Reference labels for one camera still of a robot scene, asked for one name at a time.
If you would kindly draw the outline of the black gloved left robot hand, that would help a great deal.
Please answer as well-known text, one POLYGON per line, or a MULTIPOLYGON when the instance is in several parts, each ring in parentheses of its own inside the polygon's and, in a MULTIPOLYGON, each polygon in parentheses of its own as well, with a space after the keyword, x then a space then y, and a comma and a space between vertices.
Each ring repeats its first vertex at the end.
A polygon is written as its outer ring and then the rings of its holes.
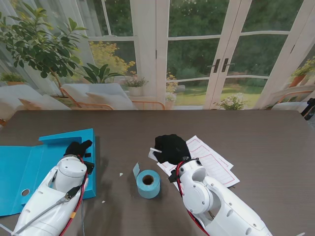
POLYGON ((77 156, 79 158, 83 158, 86 150, 92 145, 92 141, 91 140, 86 140, 82 143, 79 142, 72 142, 66 149, 64 156, 67 155, 74 155, 77 156))

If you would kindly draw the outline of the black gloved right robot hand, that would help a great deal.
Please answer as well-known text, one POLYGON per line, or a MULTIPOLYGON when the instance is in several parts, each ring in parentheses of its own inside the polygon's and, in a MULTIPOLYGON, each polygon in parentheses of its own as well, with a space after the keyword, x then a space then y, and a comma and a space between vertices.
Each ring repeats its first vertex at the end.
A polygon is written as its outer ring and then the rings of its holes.
POLYGON ((155 138, 154 156, 159 163, 168 162, 178 165, 180 162, 191 159, 187 143, 176 134, 162 135, 155 138))

